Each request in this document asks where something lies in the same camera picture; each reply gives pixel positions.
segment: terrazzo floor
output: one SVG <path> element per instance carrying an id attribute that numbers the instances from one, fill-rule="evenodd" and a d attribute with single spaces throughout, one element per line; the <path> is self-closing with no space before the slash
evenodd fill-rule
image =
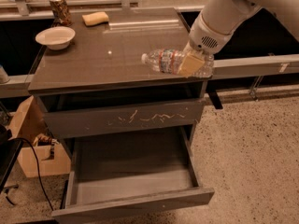
<path id="1" fill-rule="evenodd" d="M 107 220 L 103 224 L 299 223 L 299 86 L 220 92 L 223 110 L 206 99 L 193 140 L 197 173 L 215 194 L 207 206 Z M 43 177 L 54 209 L 67 175 Z M 8 184 L 17 205 L 0 195 L 0 223 L 50 220 L 37 178 L 15 164 Z"/>

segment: soda can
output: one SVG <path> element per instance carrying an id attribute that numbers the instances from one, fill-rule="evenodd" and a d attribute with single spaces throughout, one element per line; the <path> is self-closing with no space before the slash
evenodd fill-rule
<path id="1" fill-rule="evenodd" d="M 55 19 L 63 26 L 72 24 L 71 14 L 65 0 L 50 0 L 50 7 Z"/>

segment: plastic bottle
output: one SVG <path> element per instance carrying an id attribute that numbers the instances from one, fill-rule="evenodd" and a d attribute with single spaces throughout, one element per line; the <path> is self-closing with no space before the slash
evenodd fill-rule
<path id="1" fill-rule="evenodd" d="M 143 54 L 141 61 L 143 64 L 156 72 L 168 74 L 178 74 L 179 67 L 187 53 L 177 49 L 156 49 L 149 54 Z M 204 54 L 205 65 L 195 72 L 192 77 L 211 77 L 213 74 L 214 56 Z"/>
<path id="2" fill-rule="evenodd" d="M 177 49 L 156 49 L 149 54 L 143 54 L 141 61 L 157 72 L 177 74 L 186 54 Z"/>

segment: bottle label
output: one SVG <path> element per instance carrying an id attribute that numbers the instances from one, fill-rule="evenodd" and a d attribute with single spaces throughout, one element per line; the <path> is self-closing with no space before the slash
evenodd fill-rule
<path id="1" fill-rule="evenodd" d="M 176 55 L 175 49 L 163 49 L 159 55 L 160 71 L 164 73 L 174 74 L 174 60 Z"/>

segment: yellow sponge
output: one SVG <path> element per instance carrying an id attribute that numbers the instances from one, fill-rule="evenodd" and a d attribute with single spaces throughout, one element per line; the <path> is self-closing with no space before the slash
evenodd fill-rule
<path id="1" fill-rule="evenodd" d="M 86 26 L 94 26 L 96 24 L 109 21 L 109 16 L 106 14 L 106 12 L 102 12 L 102 11 L 94 12 L 89 15 L 82 15 L 82 18 Z"/>
<path id="2" fill-rule="evenodd" d="M 178 73 L 184 77 L 190 77 L 205 64 L 204 56 L 195 56 L 189 52 L 181 63 Z"/>

